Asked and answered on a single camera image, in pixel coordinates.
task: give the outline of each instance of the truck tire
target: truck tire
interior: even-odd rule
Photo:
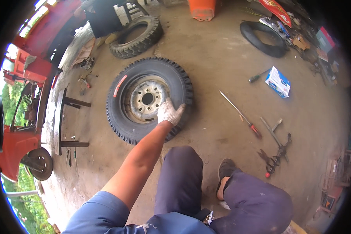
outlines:
[[[267,55],[275,58],[280,58],[285,55],[287,48],[285,40],[283,40],[281,36],[270,27],[260,22],[243,21],[240,25],[240,30],[244,38],[246,38],[246,40],[248,40],[253,46],[266,53]],[[272,35],[276,40],[276,45],[273,46],[270,44],[264,44],[254,34],[254,30],[262,31]]]
[[[33,149],[29,152],[28,157],[32,160],[40,160],[44,163],[44,169],[42,172],[36,171],[29,167],[30,173],[40,181],[48,179],[53,171],[53,161],[51,155],[45,148]]]
[[[147,26],[145,31],[134,40],[125,42],[126,37],[137,27]],[[127,23],[119,38],[109,45],[110,52],[117,58],[133,58],[156,44],[163,34],[157,17],[145,15]]]
[[[120,72],[110,87],[106,105],[109,125],[119,138],[136,145],[158,124],[157,109],[167,97],[175,109],[186,103],[186,110],[165,142],[181,131],[189,115],[193,100],[190,78],[177,63],[166,58],[135,61]]]

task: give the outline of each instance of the shoe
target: shoe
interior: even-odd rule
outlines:
[[[220,163],[219,184],[217,185],[216,196],[217,196],[217,192],[218,192],[220,185],[221,185],[221,179],[224,178],[225,176],[230,177],[236,169],[237,169],[237,167],[235,166],[235,163],[230,158],[225,158]]]
[[[117,41],[120,35],[120,32],[111,33],[105,40],[105,44],[111,44],[112,42]]]
[[[102,44],[104,44],[105,40],[109,37],[110,34],[103,36],[103,37],[99,37],[100,40],[99,42],[96,44],[97,47],[101,46]]]

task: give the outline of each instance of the wooden bench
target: wooden bench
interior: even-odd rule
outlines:
[[[91,107],[91,103],[84,101],[79,101],[66,96],[66,88],[63,91],[60,91],[55,111],[55,126],[54,126],[54,144],[55,144],[55,153],[61,155],[61,147],[88,147],[90,144],[88,142],[79,142],[77,140],[61,140],[61,123],[62,123],[62,112],[64,109],[64,104],[70,105],[74,108],[81,108],[81,105]]]

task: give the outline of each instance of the gloved hand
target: gloved hand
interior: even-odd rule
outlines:
[[[161,103],[159,109],[157,110],[157,119],[158,122],[162,121],[169,121],[170,123],[173,124],[173,126],[176,126],[179,123],[179,120],[182,117],[182,114],[186,108],[186,104],[183,103],[179,106],[178,110],[175,110],[173,107],[172,100],[170,97],[166,98],[166,101]]]

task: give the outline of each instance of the center hub hole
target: center hub hole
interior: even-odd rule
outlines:
[[[150,105],[153,101],[153,95],[149,92],[143,95],[142,102],[144,105]]]

